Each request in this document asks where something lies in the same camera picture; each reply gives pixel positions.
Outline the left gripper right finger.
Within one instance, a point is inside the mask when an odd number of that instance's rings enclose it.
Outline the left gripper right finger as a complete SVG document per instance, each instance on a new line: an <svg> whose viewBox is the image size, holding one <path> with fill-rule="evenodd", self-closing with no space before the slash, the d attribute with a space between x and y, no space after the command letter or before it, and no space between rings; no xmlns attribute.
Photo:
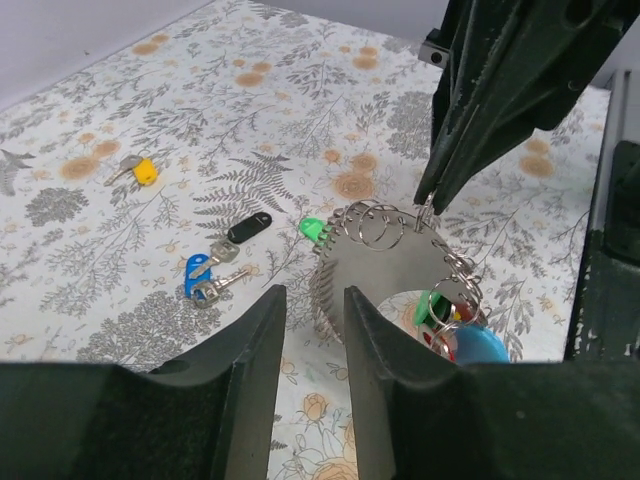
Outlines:
<svg viewBox="0 0 640 480"><path fill-rule="evenodd" d="M344 320L363 479L635 479L635 361L459 366L357 288Z"/></svg>

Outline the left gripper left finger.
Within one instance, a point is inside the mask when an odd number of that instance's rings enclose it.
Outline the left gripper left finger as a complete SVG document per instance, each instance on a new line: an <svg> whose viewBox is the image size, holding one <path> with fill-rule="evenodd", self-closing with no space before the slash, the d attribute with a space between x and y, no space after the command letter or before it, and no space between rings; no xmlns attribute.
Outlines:
<svg viewBox="0 0 640 480"><path fill-rule="evenodd" d="M148 373L115 364L5 363L5 479L263 479L286 289Z"/></svg>

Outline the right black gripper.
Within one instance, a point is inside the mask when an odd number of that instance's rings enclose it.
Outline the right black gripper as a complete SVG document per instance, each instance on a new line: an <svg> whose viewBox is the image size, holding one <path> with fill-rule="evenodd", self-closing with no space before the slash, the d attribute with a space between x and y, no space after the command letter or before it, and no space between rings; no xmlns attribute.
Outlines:
<svg viewBox="0 0 640 480"><path fill-rule="evenodd" d="M414 202L441 214L475 174L557 127L638 16L636 1L451 1L419 54L442 75Z"/></svg>

